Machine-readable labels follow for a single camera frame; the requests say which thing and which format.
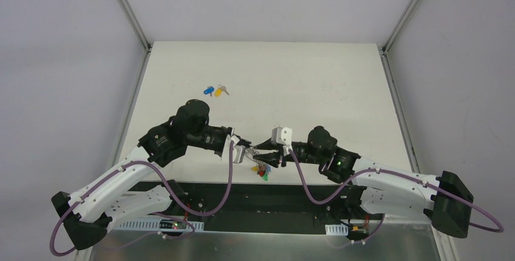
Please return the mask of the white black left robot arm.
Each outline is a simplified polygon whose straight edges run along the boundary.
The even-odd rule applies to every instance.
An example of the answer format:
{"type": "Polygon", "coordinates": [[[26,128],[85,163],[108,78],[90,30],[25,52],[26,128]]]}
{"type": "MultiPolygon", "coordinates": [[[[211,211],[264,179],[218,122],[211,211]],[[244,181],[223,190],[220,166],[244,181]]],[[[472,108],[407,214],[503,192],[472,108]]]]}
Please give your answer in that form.
{"type": "Polygon", "coordinates": [[[99,243],[116,226],[147,214],[183,210],[199,217],[217,213],[228,199],[233,182],[233,166],[241,163],[250,142],[234,133],[232,127],[209,125],[209,105],[193,99],[179,107],[168,121],[150,128],[138,144],[102,176],[71,194],[56,193],[51,202],[60,219],[55,225],[50,250],[55,256],[56,234],[64,227],[74,250],[99,243]],[[228,183],[219,204],[210,211],[194,209],[172,188],[162,169],[184,156],[188,147],[213,151],[228,162],[228,183]]]}

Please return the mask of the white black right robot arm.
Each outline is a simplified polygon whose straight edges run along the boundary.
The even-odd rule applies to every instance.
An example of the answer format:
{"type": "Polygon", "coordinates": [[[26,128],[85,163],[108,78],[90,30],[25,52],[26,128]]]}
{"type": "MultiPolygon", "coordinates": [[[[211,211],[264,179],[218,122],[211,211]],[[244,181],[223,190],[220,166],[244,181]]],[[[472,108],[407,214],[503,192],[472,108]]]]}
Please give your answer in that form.
{"type": "Polygon", "coordinates": [[[254,147],[252,159],[275,168],[288,162],[318,165],[330,181],[349,184],[347,215],[390,214],[427,218],[438,231],[451,237],[468,236],[472,194],[455,173],[425,175],[391,168],[338,146],[322,126],[314,127],[307,141],[292,141],[292,130],[276,127],[270,139],[254,147]]]}

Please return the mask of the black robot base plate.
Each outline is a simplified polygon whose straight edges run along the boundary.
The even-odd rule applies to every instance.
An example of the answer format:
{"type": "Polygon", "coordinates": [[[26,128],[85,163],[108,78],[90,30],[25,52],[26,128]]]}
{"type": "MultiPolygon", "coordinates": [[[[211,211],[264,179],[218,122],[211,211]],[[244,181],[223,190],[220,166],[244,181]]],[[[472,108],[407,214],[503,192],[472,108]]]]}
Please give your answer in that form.
{"type": "MultiPolygon", "coordinates": [[[[227,184],[192,183],[168,180],[168,184],[189,208],[214,209],[227,184]]],[[[222,208],[212,216],[187,213],[187,221],[202,223],[200,232],[244,232],[272,234],[326,234],[326,225],[340,225],[351,220],[362,225],[366,218],[379,220],[380,214],[365,212],[357,200],[346,200],[363,189],[345,187],[325,205],[312,203],[301,185],[232,184],[222,208]]]]}

